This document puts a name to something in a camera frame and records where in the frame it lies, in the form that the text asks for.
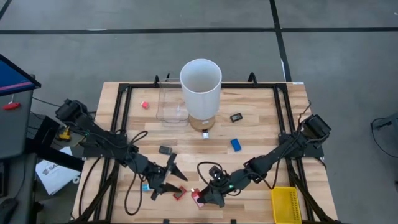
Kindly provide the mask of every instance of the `wooden table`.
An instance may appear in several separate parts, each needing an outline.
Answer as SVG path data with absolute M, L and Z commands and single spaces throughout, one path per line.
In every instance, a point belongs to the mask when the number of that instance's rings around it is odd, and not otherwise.
M 110 129 L 113 117 L 118 82 L 106 82 L 103 86 L 99 100 L 96 123 L 103 129 Z M 294 119 L 307 107 L 308 99 L 303 84 L 295 85 L 287 83 L 290 104 Z M 282 93 L 280 93 L 282 111 L 284 112 L 285 125 L 287 116 L 284 108 Z M 150 108 L 141 107 L 142 101 L 148 101 Z M 147 156 L 151 161 L 164 166 L 167 156 L 159 154 L 159 146 L 165 145 L 173 148 L 178 154 L 176 163 L 180 170 L 187 176 L 188 182 L 184 182 L 175 176 L 168 176 L 167 182 L 176 186 L 203 189 L 205 184 L 197 174 L 197 164 L 201 161 L 213 161 L 220 163 L 229 173 L 243 168 L 243 163 L 261 154 L 267 154 L 278 146 L 277 135 L 280 133 L 277 113 L 275 109 L 274 94 L 271 89 L 242 89 L 226 88 L 221 91 L 221 103 L 216 124 L 210 130 L 210 139 L 203 140 L 201 133 L 194 131 L 190 125 L 166 125 L 155 116 L 157 102 L 159 100 L 158 88 L 133 89 L 129 116 L 127 122 L 127 134 L 132 138 L 139 131 L 147 130 L 149 134 L 136 143 L 139 152 Z M 118 127 L 123 113 L 120 109 Z M 243 119 L 232 123 L 229 117 L 235 113 L 242 113 Z M 238 138 L 242 146 L 240 152 L 234 152 L 230 140 Z M 79 197 L 82 183 L 86 179 L 87 172 L 95 159 L 85 162 L 81 175 L 81 182 L 76 195 L 73 215 L 78 216 Z M 328 177 L 325 168 L 317 160 L 303 158 L 305 175 L 308 188 L 314 199 L 330 217 L 337 219 L 335 206 L 330 192 Z M 83 196 L 83 209 L 86 208 L 98 191 L 102 171 L 103 159 L 99 161 L 91 174 Z M 207 180 L 210 179 L 208 169 L 210 165 L 203 165 L 201 171 Z M 267 186 L 261 182 L 251 183 L 236 197 L 227 196 L 225 207 L 207 204 L 198 208 L 192 200 L 190 193 L 176 201 L 171 193 L 157 197 L 156 201 L 150 199 L 152 192 L 144 192 L 142 206 L 139 213 L 133 217 L 124 212 L 124 197 L 131 183 L 133 172 L 121 167 L 118 177 L 112 223 L 162 223 L 162 220 L 170 219 L 171 223 L 229 223 L 231 219 L 237 219 L 238 223 L 274 223 L 272 216 L 271 194 Z M 272 183 L 275 177 L 275 165 L 268 172 L 267 181 Z M 289 180 L 285 162 L 281 162 L 278 186 L 289 186 Z M 105 195 L 101 218 L 105 217 L 108 193 Z M 128 207 L 134 211 L 139 201 L 139 181 L 133 185 L 129 194 Z M 306 219 L 303 198 L 300 195 L 300 207 L 303 219 Z

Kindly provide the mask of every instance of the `white cup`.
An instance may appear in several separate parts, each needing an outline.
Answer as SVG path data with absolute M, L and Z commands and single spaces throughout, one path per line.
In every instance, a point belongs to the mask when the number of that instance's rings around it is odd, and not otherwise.
M 180 81 L 185 106 L 195 119 L 207 120 L 220 106 L 221 69 L 207 59 L 195 59 L 181 69 Z

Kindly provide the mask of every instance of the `monitor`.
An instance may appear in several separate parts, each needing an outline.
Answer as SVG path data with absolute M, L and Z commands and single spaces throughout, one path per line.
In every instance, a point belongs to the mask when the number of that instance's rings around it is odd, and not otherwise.
M 0 96 L 40 88 L 42 85 L 0 54 Z

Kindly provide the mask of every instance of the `concrete floor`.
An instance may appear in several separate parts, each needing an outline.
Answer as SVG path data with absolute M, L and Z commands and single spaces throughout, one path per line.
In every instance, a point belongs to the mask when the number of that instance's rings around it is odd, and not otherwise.
M 278 0 L 282 27 L 398 27 L 395 0 Z M 0 30 L 273 27 L 264 0 L 12 0 Z M 369 123 L 398 111 L 398 33 L 284 33 L 293 81 L 305 82 L 312 111 L 332 127 L 324 143 L 331 191 L 346 223 L 396 223 L 398 162 L 373 143 Z M 194 58 L 221 67 L 225 81 L 283 81 L 273 32 L 229 34 L 0 35 L 0 52 L 42 88 L 34 95 L 60 104 L 78 99 L 95 110 L 105 81 L 177 77 Z M 32 111 L 54 117 L 34 101 Z M 389 128 L 376 133 L 398 155 Z M 69 219 L 77 187 L 45 200 L 45 223 Z

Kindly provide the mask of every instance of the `yellow plastic crate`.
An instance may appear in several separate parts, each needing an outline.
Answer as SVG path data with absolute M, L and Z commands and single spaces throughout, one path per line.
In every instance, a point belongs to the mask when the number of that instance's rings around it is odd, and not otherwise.
M 295 187 L 275 187 L 271 190 L 271 199 L 276 224 L 302 224 Z

